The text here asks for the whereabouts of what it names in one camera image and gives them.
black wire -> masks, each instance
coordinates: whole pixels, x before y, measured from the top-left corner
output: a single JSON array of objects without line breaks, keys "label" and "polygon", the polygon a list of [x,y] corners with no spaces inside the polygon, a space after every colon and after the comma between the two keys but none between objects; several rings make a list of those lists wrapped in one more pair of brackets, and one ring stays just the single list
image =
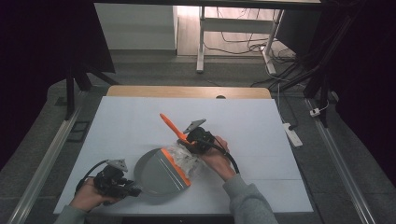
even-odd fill
[{"label": "black wire", "polygon": [[220,151],[225,157],[227,157],[228,160],[230,160],[231,164],[233,165],[233,169],[235,170],[235,172],[237,174],[240,174],[239,173],[239,169],[238,169],[238,165],[236,164],[236,161],[233,159],[233,156],[229,152],[227,152],[227,150],[224,147],[219,147],[219,146],[217,146],[217,145],[215,145],[213,143],[209,143],[209,142],[206,142],[206,141],[201,140],[201,139],[197,139],[196,141],[201,143],[201,144],[205,144],[205,145],[208,145],[210,147],[213,147],[213,148],[217,149],[218,151]]},{"label": "black wire", "polygon": [[251,52],[261,52],[262,47],[265,47],[265,46],[266,46],[266,44],[254,44],[254,45],[248,46],[248,48]]},{"label": "black wire", "polygon": [[218,87],[222,87],[220,84],[218,84],[218,83],[216,83],[216,82],[214,82],[214,81],[211,81],[211,80],[206,80],[208,83],[212,83],[213,85],[215,85],[215,86],[218,86]]},{"label": "black wire", "polygon": [[287,49],[280,50],[277,53],[277,56],[275,56],[274,50],[271,49],[271,52],[272,52],[272,55],[273,55],[271,58],[274,61],[276,61],[277,63],[294,63],[294,62],[296,62],[296,59],[294,57],[280,57],[280,52],[285,51],[285,50],[287,50]]},{"label": "black wire", "polygon": [[[207,49],[212,49],[212,48],[208,47],[208,46],[205,44],[205,42],[204,42],[204,46],[205,46],[205,48],[207,48]],[[245,54],[245,53],[250,53],[250,52],[251,52],[251,50],[242,51],[242,52],[230,52],[230,51],[227,51],[227,50],[224,50],[224,49],[212,49],[212,50],[218,50],[218,51],[222,51],[222,52],[226,52],[226,53],[231,53],[231,54]]]},{"label": "black wire", "polygon": [[[290,68],[291,68],[292,66],[294,66],[294,65],[295,65],[295,63],[289,65],[289,67],[287,67],[287,68],[286,68],[282,73],[280,73],[279,75],[282,76],[283,74],[287,73],[287,72],[290,70]],[[264,81],[256,81],[256,82],[253,82],[253,83],[250,85],[250,87],[253,87],[253,86],[255,86],[255,85],[262,84],[262,83],[265,83],[265,82],[268,82],[268,81],[272,81],[272,80],[274,80],[274,79],[277,80],[277,77],[271,77],[271,78],[265,79]]]},{"label": "black wire", "polygon": [[96,169],[98,166],[102,165],[103,163],[107,162],[108,160],[105,161],[100,161],[98,162],[96,165],[94,165],[90,171],[87,172],[87,174],[84,175],[84,177],[82,179],[79,180],[77,186],[76,186],[76,193],[77,191],[82,187],[82,185],[84,184],[85,180],[87,179],[87,177],[89,177],[89,175],[92,173],[92,171],[94,169]]},{"label": "black wire", "polygon": [[219,143],[220,147],[224,148],[224,150],[225,150],[225,147],[221,144],[221,142],[219,141],[219,139],[217,139],[215,136],[213,136],[213,137],[215,138],[216,142]]},{"label": "black wire", "polygon": [[300,65],[298,63],[293,63],[291,66],[288,67],[287,71],[279,74],[278,79],[271,84],[268,87],[268,90],[270,91],[277,83],[279,83],[282,79],[286,80],[286,77],[288,77],[296,68],[298,68]]},{"label": "black wire", "polygon": [[[238,19],[241,18],[242,16],[244,16],[244,15],[246,14],[246,10],[247,10],[247,9],[245,8],[244,10],[245,10],[244,14],[241,15],[241,16],[239,16]],[[220,18],[220,16],[221,16],[222,18],[224,18],[223,15],[221,14],[221,12],[219,11],[219,8],[218,8],[218,7],[217,7],[217,13],[218,13],[218,18]],[[260,15],[260,9],[259,9],[258,12],[257,12],[256,20],[259,18],[259,15]],[[249,49],[249,51],[245,51],[245,52],[236,52],[236,53],[235,53],[235,52],[230,52],[230,51],[223,50],[223,49],[213,49],[213,50],[219,50],[219,51],[223,51],[223,52],[231,53],[231,54],[243,54],[243,53],[248,53],[248,52],[251,52],[251,51],[253,51],[253,52],[259,52],[259,50],[254,51],[254,49],[263,46],[263,44],[256,44],[256,45],[250,46],[249,43],[252,42],[252,41],[263,41],[263,40],[268,40],[268,38],[252,39],[253,34],[251,34],[251,35],[250,35],[250,38],[247,39],[247,40],[227,40],[227,39],[224,37],[224,33],[223,33],[223,32],[220,32],[220,33],[221,33],[221,37],[223,38],[223,40],[224,40],[225,42],[228,42],[228,43],[245,43],[245,42],[247,42],[247,48]]]},{"label": "black wire", "polygon": [[243,16],[245,16],[245,14],[247,14],[247,11],[248,11],[248,9],[245,7],[244,9],[242,9],[242,15],[240,15],[240,16],[238,16],[238,18],[237,19],[239,19],[239,18],[241,18],[241,17],[243,17]]},{"label": "black wire", "polygon": [[297,117],[296,117],[296,114],[294,113],[294,110],[293,110],[293,108],[291,107],[290,102],[289,102],[289,100],[288,100],[288,97],[285,95],[285,92],[282,92],[282,94],[283,94],[283,97],[285,98],[286,104],[288,105],[288,107],[289,107],[289,109],[290,109],[290,111],[291,111],[291,115],[293,116],[293,119],[295,120],[295,123],[294,123],[293,125],[294,125],[295,127],[297,127],[297,126],[299,125],[299,122],[298,122],[298,119],[297,119]]},{"label": "black wire", "polygon": [[294,77],[291,77],[290,79],[288,79],[288,81],[293,81],[293,80],[295,80],[296,78],[300,77],[304,72],[305,72],[305,70],[302,69],[297,75],[295,75]]}]

white wall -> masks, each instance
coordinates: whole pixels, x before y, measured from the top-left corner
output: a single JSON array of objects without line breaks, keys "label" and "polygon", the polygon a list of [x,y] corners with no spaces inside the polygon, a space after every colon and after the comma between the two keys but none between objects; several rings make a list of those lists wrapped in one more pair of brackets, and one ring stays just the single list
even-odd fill
[{"label": "white wall", "polygon": [[95,4],[109,49],[176,49],[177,7]]}]

orange handle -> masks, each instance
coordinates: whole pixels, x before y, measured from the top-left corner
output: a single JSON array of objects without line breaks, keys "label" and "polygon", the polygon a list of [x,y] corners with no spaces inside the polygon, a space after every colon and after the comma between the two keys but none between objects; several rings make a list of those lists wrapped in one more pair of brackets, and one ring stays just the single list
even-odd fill
[{"label": "orange handle", "polygon": [[182,140],[182,141],[188,143],[188,142],[187,142],[187,135],[186,135],[186,134],[184,134],[184,133],[182,133],[181,131],[179,131],[179,130],[177,129],[177,127],[175,126],[175,124],[173,124],[172,121],[171,121],[169,118],[167,118],[167,117],[165,116],[165,114],[160,114],[160,116],[161,116],[161,118],[163,119],[163,121],[169,126],[169,128],[172,129],[172,131],[177,135],[177,137],[178,137],[180,140]]}]

cable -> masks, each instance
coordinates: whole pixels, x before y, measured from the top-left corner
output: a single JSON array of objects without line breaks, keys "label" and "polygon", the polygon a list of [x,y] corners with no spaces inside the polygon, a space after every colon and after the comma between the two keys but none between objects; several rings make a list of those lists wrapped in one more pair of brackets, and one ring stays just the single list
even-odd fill
[{"label": "cable", "polygon": [[293,108],[291,107],[291,104],[290,104],[290,102],[288,100],[288,97],[286,97],[286,95],[285,95],[285,92],[282,92],[282,93],[283,93],[283,96],[285,97],[286,104],[288,105],[288,107],[289,107],[289,109],[291,111],[291,115],[293,116],[293,119],[295,120],[294,125],[290,125],[290,126],[294,126],[294,128],[295,128],[295,127],[297,127],[299,125],[299,121],[297,119],[296,114],[294,113]]},{"label": "cable", "polygon": [[329,100],[327,100],[327,105],[323,108],[321,108],[319,111],[325,110],[329,106]]},{"label": "cable", "polygon": [[215,85],[215,86],[218,86],[218,87],[222,87],[220,84],[218,84],[218,83],[216,83],[216,82],[214,82],[214,81],[211,81],[211,80],[206,80],[208,83],[212,83],[213,85]]},{"label": "cable", "polygon": [[229,152],[227,152],[227,150],[226,150],[223,146],[219,147],[219,146],[217,146],[217,145],[215,145],[215,144],[213,144],[213,143],[206,142],[206,141],[201,140],[201,139],[197,139],[196,141],[197,141],[198,143],[208,145],[208,146],[213,147],[213,148],[217,149],[218,151],[220,151],[221,154],[223,154],[225,157],[227,157],[228,160],[230,160],[231,164],[233,165],[233,169],[235,170],[235,172],[236,172],[237,174],[240,174],[239,169],[238,169],[238,165],[236,164],[236,161],[233,159],[233,156],[232,156]]},{"label": "cable", "polygon": [[[292,66],[294,66],[294,64],[291,64],[289,67],[287,67],[287,68],[286,68],[282,73],[280,73],[279,75],[281,76],[281,75],[287,73],[287,72],[289,71],[289,69],[290,69]],[[250,87],[253,87],[253,86],[257,85],[257,84],[262,84],[262,83],[271,81],[271,80],[273,80],[273,79],[276,79],[276,77],[270,76],[269,79],[266,79],[266,80],[264,80],[264,81],[253,82],[253,83],[250,85]]]},{"label": "cable", "polygon": [[85,180],[89,177],[89,175],[92,173],[92,171],[94,169],[96,169],[98,166],[102,165],[103,163],[107,162],[108,160],[105,161],[100,161],[98,162],[96,165],[94,165],[90,171],[87,172],[87,174],[84,175],[84,177],[82,179],[79,180],[77,186],[76,186],[76,193],[77,191],[82,187],[82,185],[84,184]]},{"label": "cable", "polygon": [[[216,9],[217,9],[218,18],[224,18],[223,15],[221,14],[220,10],[219,10],[219,7],[216,7]],[[247,8],[244,8],[243,10],[244,10],[244,11],[243,11],[244,14],[241,15],[241,16],[239,16],[237,19],[243,17],[243,16],[246,14],[246,11],[247,11],[248,9],[247,9]],[[259,18],[259,15],[260,15],[260,9],[259,9],[258,12],[257,12],[256,20]],[[259,51],[260,51],[260,47],[265,46],[265,44],[255,44],[255,45],[251,45],[251,46],[250,46],[249,43],[252,42],[252,41],[263,41],[263,40],[268,40],[268,38],[252,39],[253,34],[251,34],[251,35],[250,35],[250,38],[247,39],[247,40],[227,40],[227,39],[224,37],[224,33],[223,33],[223,32],[220,32],[220,33],[221,33],[221,36],[222,36],[222,38],[223,38],[223,40],[224,40],[225,42],[229,42],[229,43],[245,43],[245,42],[247,42],[247,48],[248,48],[248,50],[247,50],[247,51],[242,51],[242,52],[231,52],[231,51],[227,51],[227,50],[224,50],[224,49],[213,49],[213,48],[208,47],[208,46],[205,44],[205,42],[204,42],[204,45],[205,45],[205,47],[206,47],[207,49],[218,50],[218,51],[222,51],[222,52],[226,52],[226,53],[231,53],[231,54],[245,54],[245,53],[249,53],[249,52],[259,52]]]},{"label": "cable", "polygon": [[285,71],[283,71],[282,73],[280,73],[280,74],[278,75],[279,77],[273,77],[273,76],[271,76],[271,75],[269,74],[269,72],[267,71],[269,77],[273,77],[274,79],[276,79],[276,81],[268,87],[268,90],[271,91],[271,89],[272,89],[279,81],[289,81],[288,79],[286,79],[286,77],[287,77],[288,75],[290,75],[291,72],[294,71],[294,69],[296,69],[298,66],[299,66],[299,64],[297,64],[297,63],[291,64],[288,68],[286,68]]},{"label": "cable", "polygon": [[271,53],[272,53],[272,56],[270,55],[271,59],[273,59],[273,60],[276,61],[277,63],[293,63],[293,62],[296,62],[295,57],[280,57],[280,56],[279,56],[280,52],[282,52],[282,51],[284,51],[284,50],[287,50],[287,49],[282,49],[282,50],[280,50],[280,51],[277,53],[277,56],[275,56],[274,50],[271,49]]},{"label": "cable", "polygon": [[[281,78],[277,78],[276,81],[268,87],[268,90],[269,90],[269,91],[273,91],[272,88],[273,88],[273,87],[275,86],[275,84],[277,84],[279,81],[288,81],[288,82],[290,82],[290,81],[293,81],[295,78],[297,78],[297,77],[299,77],[299,76],[302,75],[302,73],[304,72],[304,68],[302,68],[302,70],[301,70],[299,73],[297,73],[296,75],[294,75],[294,77],[292,77],[292,78],[290,78],[290,79],[286,79],[286,77],[288,77],[289,75],[291,75],[292,71],[294,71],[296,68],[298,68],[298,67],[301,66],[299,63],[294,63],[294,64],[292,64],[292,65],[295,65],[295,66],[293,66],[289,71],[287,71],[287,73],[281,74],[282,76],[279,75]],[[296,85],[297,85],[297,86],[302,86],[302,87],[304,87],[304,85],[302,85],[302,84],[300,84],[300,83],[298,83],[298,84],[296,84]]]}]

power strip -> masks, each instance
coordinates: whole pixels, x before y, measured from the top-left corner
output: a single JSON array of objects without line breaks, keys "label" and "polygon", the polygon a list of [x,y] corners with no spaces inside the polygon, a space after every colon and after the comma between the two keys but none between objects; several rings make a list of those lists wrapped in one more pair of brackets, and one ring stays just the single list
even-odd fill
[{"label": "power strip", "polygon": [[294,130],[289,130],[289,123],[284,123],[283,128],[285,129],[286,134],[288,135],[289,140],[291,141],[291,144],[294,147],[300,147],[303,145],[303,142],[300,140],[298,137],[297,133]]}]

